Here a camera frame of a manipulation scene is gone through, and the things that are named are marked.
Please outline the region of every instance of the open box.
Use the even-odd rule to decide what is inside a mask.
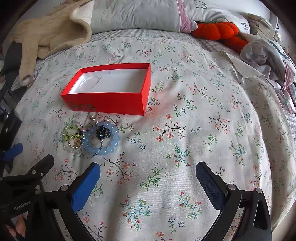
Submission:
[[[150,64],[98,65],[80,69],[61,97],[74,111],[144,115],[150,86]]]

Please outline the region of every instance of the orange plush toy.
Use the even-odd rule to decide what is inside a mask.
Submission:
[[[218,23],[199,23],[198,28],[191,32],[195,38],[204,38],[208,40],[221,40],[221,42],[230,49],[240,54],[243,47],[248,43],[237,37],[238,27],[230,22]]]

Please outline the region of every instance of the blue gripper pad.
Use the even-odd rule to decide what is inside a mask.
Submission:
[[[72,193],[71,204],[71,207],[75,213],[83,209],[89,195],[91,194],[93,188],[95,187],[96,183],[100,178],[100,174],[100,165],[93,162],[89,165],[89,167],[81,176],[77,177],[80,178],[80,182],[78,184],[77,189]]]
[[[13,160],[16,156],[18,156],[19,154],[21,154],[23,152],[24,148],[22,146],[22,144],[16,144],[13,147],[11,147],[10,149],[8,149],[7,151],[3,152],[3,156],[2,159],[4,161],[10,161]]]
[[[207,197],[209,198],[210,202],[212,203],[213,207],[216,210],[220,210],[221,212],[224,209],[225,206],[225,194],[221,191],[221,189],[217,186],[216,182],[213,180],[211,175],[213,177],[218,175],[214,175],[214,173],[211,171],[210,168],[207,167],[207,170],[205,167],[203,167],[204,162],[199,162],[196,165],[195,173],[198,181],[202,185],[202,188],[204,189]]]

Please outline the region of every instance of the bracelet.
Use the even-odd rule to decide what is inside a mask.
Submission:
[[[98,148],[92,147],[90,140],[91,135],[95,133],[96,137],[100,140],[101,146]],[[112,137],[111,144],[107,147],[103,147],[103,139]],[[108,121],[105,122],[96,122],[90,126],[90,128],[86,131],[85,140],[83,143],[83,148],[91,155],[90,157],[94,157],[96,155],[107,155],[108,153],[113,153],[114,148],[118,146],[118,141],[120,140],[120,136],[118,135],[118,129],[115,125],[111,124]]]
[[[78,133],[69,134],[68,130],[76,130]],[[64,129],[62,135],[63,149],[68,152],[77,152],[83,146],[85,129],[80,122],[70,122]]]

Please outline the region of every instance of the bed sheet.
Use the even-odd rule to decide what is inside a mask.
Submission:
[[[101,177],[78,212],[96,240],[198,241],[218,215],[195,176],[204,161],[226,183],[262,188],[275,228],[295,200],[296,168],[291,131],[273,88],[237,57],[209,52],[187,34],[141,31],[97,34],[37,64],[36,80],[16,108],[23,123],[15,142],[24,151],[12,175],[51,154],[55,164],[43,183],[53,191],[97,162]],[[91,121],[87,113],[69,110],[62,90],[79,68],[125,62],[152,65],[146,115],[98,113],[96,120],[109,119],[119,130],[115,152],[91,159],[66,152],[64,127]],[[226,239],[239,219],[240,213]]]

